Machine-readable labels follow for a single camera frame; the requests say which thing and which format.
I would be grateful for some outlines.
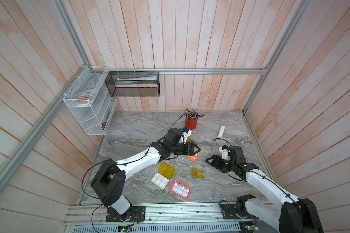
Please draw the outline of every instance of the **white wire shelf organizer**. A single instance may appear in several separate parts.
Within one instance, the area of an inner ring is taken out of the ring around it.
[[[86,66],[63,99],[88,135],[106,135],[117,105],[104,84],[107,74],[106,67]]]

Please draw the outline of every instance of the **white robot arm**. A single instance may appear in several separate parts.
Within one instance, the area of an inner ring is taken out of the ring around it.
[[[234,208],[228,209],[233,212],[230,215],[235,214],[239,218],[256,216],[280,233],[323,233],[313,202],[289,193],[266,177],[255,164],[247,163],[241,147],[224,145],[219,151],[222,156],[214,155],[206,162],[223,173],[233,171],[275,206],[264,204],[253,195],[244,195],[237,198]]]
[[[165,137],[152,142],[144,151],[129,158],[113,161],[107,159],[91,181],[91,186],[104,206],[111,206],[122,220],[131,217],[131,203],[122,194],[124,182],[136,172],[168,159],[171,154],[192,156],[200,151],[193,142],[187,142],[191,135],[187,128],[172,128]]]

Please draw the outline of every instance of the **wooden wall panel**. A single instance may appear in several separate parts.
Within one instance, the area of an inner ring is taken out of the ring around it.
[[[148,69],[263,67],[300,2],[63,1],[91,63]],[[256,81],[256,75],[160,76],[159,98],[118,98],[117,111],[241,110]]]
[[[81,65],[51,2],[0,1],[0,167]],[[63,108],[0,196],[0,232],[58,232],[97,143]]]
[[[295,35],[247,117],[280,185],[350,232],[350,1],[313,2]]]

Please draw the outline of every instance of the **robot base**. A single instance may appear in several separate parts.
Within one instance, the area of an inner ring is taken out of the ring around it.
[[[124,214],[120,215],[112,207],[107,208],[106,222],[141,222],[145,220],[145,206],[133,206]]]

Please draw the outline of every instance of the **yellow plastic box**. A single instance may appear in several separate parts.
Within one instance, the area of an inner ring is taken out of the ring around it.
[[[196,169],[194,167],[192,167],[192,176],[195,179],[204,179],[205,178],[205,175],[203,174],[203,170]]]
[[[163,175],[164,177],[171,179],[175,173],[175,168],[165,163],[162,163],[158,169],[158,173]]]

